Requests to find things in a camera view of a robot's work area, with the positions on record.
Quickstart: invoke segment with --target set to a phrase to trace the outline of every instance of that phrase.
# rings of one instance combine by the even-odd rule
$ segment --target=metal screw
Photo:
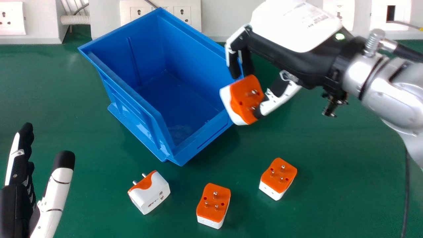
[[[373,29],[370,32],[369,38],[367,38],[366,45],[364,48],[364,56],[371,58],[379,49],[379,43],[385,39],[385,31],[382,29]]]

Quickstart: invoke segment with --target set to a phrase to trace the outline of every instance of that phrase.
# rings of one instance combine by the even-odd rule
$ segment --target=green indicator light
[[[335,38],[339,41],[345,40],[345,36],[342,33],[336,33]]]

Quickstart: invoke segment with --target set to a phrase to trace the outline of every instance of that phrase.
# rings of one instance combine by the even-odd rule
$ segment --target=barcode
[[[310,27],[312,27],[312,26],[316,25],[317,23],[319,23],[319,22],[321,22],[321,21],[324,21],[324,20],[326,20],[326,19],[328,19],[328,18],[329,18],[329,17],[328,17],[327,15],[320,15],[320,16],[316,17],[315,19],[313,19],[313,23],[309,24],[309,25],[307,26],[307,28],[310,28]]]

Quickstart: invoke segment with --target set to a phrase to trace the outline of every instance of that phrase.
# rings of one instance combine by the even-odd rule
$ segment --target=black switch opening
[[[388,6],[388,10],[386,11],[386,21],[394,21],[395,20],[395,7],[396,6]]]

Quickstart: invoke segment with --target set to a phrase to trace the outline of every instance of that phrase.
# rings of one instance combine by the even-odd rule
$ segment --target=wire
[[[410,197],[410,154],[405,149],[405,201],[404,201],[404,217],[402,220],[402,231],[401,238],[405,238],[407,232],[407,220],[408,220],[408,206]]]
[[[417,29],[417,30],[419,30],[419,31],[423,31],[423,28],[422,28],[422,27],[418,27],[418,26],[415,26],[415,25],[412,25],[412,24],[409,24],[409,23],[405,23],[405,22],[400,22],[400,21],[387,21],[386,23],[394,23],[394,24],[405,25],[405,26],[408,26],[408,27],[411,27],[411,28]]]
[[[87,4],[83,5],[82,7],[78,8],[78,9],[75,11],[74,16],[75,16],[76,14],[78,14],[78,12],[82,11],[84,8],[88,7],[89,5],[90,5],[90,3],[87,3]]]
[[[152,3],[150,0],[144,0],[144,1],[146,1],[148,4],[150,4],[155,9],[159,8],[158,6],[156,6],[156,4]]]

